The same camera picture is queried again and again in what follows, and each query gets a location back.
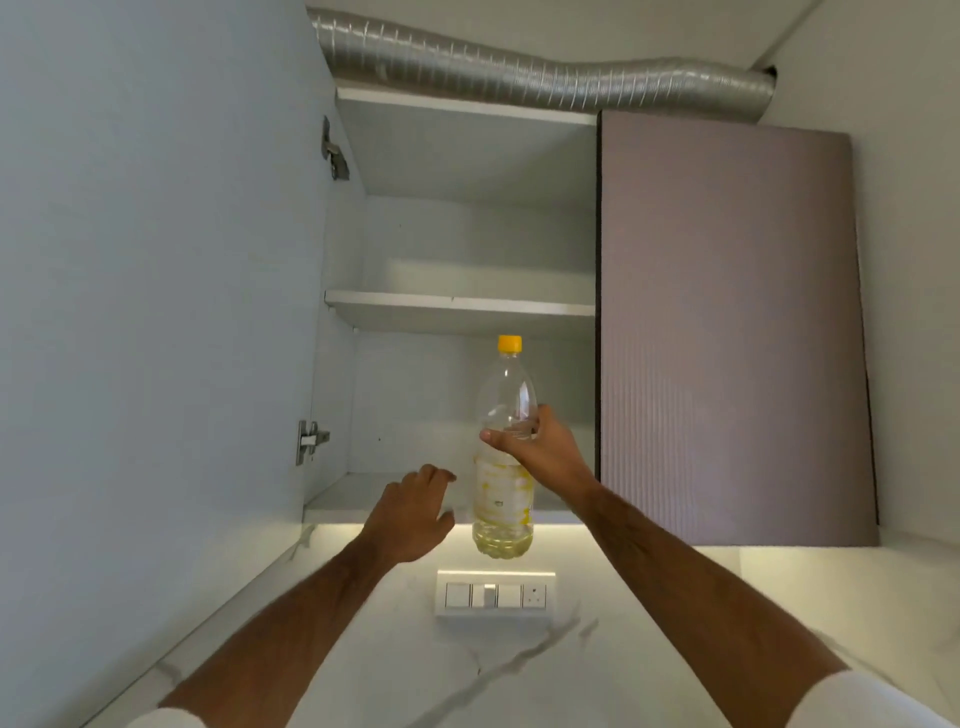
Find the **white shelf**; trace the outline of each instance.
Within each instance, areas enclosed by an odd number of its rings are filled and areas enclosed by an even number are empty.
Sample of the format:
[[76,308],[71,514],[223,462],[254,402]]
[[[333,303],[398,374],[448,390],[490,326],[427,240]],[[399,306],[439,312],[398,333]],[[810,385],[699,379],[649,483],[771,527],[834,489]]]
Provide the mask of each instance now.
[[371,195],[595,207],[595,115],[344,83],[337,106]]
[[[391,481],[399,481],[403,473],[348,473],[307,503],[303,509],[305,523],[363,523]],[[457,523],[472,523],[473,483],[465,478],[446,489],[444,510],[452,510]],[[579,523],[566,504],[537,484],[534,525],[538,523]]]
[[592,340],[596,306],[409,293],[327,291],[326,304],[364,331],[459,334],[501,333],[538,339]]

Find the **left hand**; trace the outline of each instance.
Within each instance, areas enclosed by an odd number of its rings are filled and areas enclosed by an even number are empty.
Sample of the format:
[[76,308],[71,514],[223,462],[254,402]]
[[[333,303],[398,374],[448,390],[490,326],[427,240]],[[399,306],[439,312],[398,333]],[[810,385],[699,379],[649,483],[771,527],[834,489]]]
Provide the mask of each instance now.
[[432,551],[453,528],[453,514],[437,518],[448,483],[457,479],[450,471],[424,465],[402,482],[390,483],[373,507],[359,538],[373,545],[388,568],[417,561]]

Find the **ribbed cabinet door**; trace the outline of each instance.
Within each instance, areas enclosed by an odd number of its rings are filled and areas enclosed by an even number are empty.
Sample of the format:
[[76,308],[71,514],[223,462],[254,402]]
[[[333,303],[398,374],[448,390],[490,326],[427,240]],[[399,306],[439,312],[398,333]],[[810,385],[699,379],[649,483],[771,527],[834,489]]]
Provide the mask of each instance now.
[[873,546],[850,140],[604,112],[600,471],[696,545]]

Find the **flexible aluminum duct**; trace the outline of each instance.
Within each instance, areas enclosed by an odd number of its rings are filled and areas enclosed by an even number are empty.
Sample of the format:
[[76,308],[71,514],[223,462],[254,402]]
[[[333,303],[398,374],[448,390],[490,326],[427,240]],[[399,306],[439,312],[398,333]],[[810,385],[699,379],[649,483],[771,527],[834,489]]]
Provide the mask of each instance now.
[[573,111],[671,109],[757,121],[774,94],[767,74],[721,63],[548,61],[351,12],[309,13],[334,71],[481,101]]

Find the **white sleeve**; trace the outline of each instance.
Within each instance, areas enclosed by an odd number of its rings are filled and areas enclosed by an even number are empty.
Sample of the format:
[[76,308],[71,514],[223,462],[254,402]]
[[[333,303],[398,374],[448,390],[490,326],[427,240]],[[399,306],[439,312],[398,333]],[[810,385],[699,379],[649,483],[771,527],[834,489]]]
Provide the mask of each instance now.
[[176,708],[160,708],[139,717],[127,728],[204,728],[200,719]]
[[955,728],[925,705],[862,672],[837,672],[810,689],[786,728]]

